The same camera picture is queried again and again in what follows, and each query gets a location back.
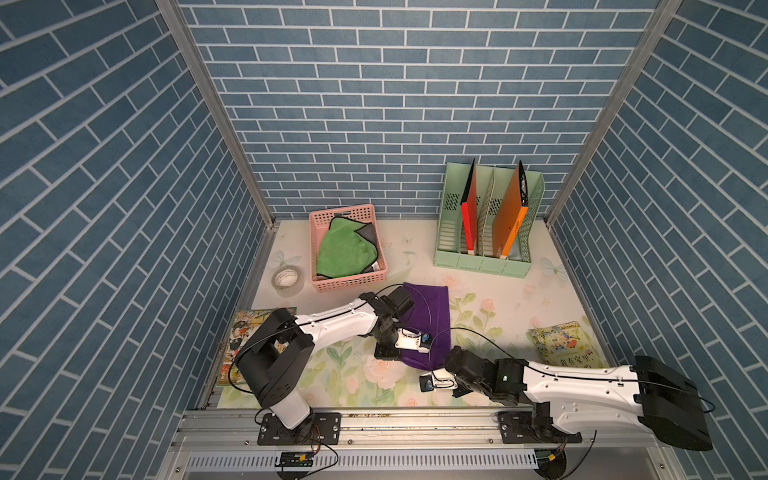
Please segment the purple square dishcloth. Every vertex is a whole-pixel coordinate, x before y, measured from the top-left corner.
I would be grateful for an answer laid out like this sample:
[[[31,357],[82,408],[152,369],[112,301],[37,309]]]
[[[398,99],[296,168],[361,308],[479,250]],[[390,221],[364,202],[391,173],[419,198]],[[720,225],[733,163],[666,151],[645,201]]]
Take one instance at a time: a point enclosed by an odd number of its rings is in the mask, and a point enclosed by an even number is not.
[[[418,370],[438,369],[451,350],[449,290],[445,286],[404,283],[413,300],[413,307],[401,318],[412,330],[437,336],[428,354],[406,350],[401,361]]]

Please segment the green grey microfibre cloth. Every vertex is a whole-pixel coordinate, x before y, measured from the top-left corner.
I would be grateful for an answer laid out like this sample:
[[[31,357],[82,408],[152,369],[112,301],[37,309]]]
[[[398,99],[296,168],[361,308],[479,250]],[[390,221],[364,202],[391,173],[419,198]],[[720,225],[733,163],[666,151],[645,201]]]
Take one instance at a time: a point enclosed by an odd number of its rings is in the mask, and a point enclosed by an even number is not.
[[[378,271],[380,249],[374,225],[335,216],[317,253],[316,272],[327,279]]]

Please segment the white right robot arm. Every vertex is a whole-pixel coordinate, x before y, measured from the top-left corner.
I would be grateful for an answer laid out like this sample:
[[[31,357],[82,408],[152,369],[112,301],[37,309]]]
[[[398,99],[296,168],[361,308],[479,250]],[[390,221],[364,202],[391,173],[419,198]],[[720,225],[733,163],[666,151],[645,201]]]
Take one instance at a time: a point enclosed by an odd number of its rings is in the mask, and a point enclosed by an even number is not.
[[[578,443],[585,433],[637,430],[683,450],[713,448],[694,382],[653,357],[568,368],[509,356],[489,360],[456,346],[437,378],[456,397],[479,393],[505,406],[497,419],[506,444]]]

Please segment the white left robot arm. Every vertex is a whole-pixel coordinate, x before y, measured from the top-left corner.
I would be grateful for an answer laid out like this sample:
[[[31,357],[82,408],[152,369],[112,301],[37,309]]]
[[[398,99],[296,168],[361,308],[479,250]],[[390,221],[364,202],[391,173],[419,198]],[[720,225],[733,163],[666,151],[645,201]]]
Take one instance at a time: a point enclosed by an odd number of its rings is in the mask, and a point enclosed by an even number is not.
[[[294,315],[281,308],[239,348],[232,366],[262,408],[289,432],[301,432],[310,427],[313,411],[296,387],[313,352],[353,337],[372,337],[378,360],[400,361],[405,351],[426,354],[433,336],[403,322],[413,306],[411,294],[399,286],[388,295],[363,293],[320,313]]]

